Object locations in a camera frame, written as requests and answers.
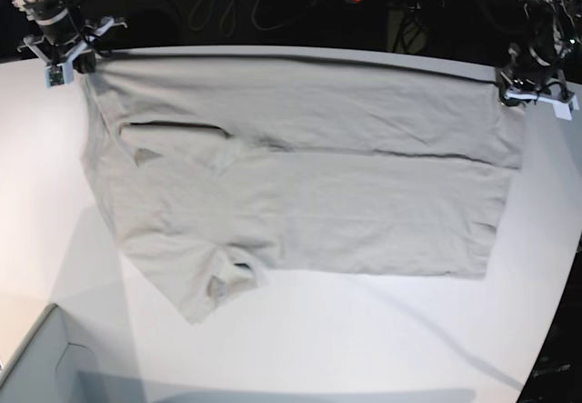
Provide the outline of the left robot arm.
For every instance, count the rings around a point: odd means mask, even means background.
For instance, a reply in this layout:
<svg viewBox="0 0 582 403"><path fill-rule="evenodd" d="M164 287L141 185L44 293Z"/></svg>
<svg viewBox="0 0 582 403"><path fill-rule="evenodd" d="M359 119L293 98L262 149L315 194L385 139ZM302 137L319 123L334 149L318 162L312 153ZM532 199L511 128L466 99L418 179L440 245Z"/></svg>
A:
<svg viewBox="0 0 582 403"><path fill-rule="evenodd" d="M558 119L579 109L567 86L566 61L581 47L581 9L575 0L517 0L527 17L523 45L508 48L509 63L497 71L499 99L506 106L552 105Z"/></svg>

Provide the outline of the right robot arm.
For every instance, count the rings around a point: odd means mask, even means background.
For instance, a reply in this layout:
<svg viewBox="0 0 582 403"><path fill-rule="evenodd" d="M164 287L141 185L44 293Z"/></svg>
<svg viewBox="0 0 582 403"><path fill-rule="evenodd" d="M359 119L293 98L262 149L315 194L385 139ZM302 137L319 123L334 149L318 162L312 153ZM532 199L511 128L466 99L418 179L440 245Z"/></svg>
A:
<svg viewBox="0 0 582 403"><path fill-rule="evenodd" d="M49 87L71 83L76 73L93 73L97 59L110 56L98 50L96 43L111 29L127 27L122 17L84 18L79 0L11 0L11 3L40 30L39 35L25 36L17 50L26 49L44 63Z"/></svg>

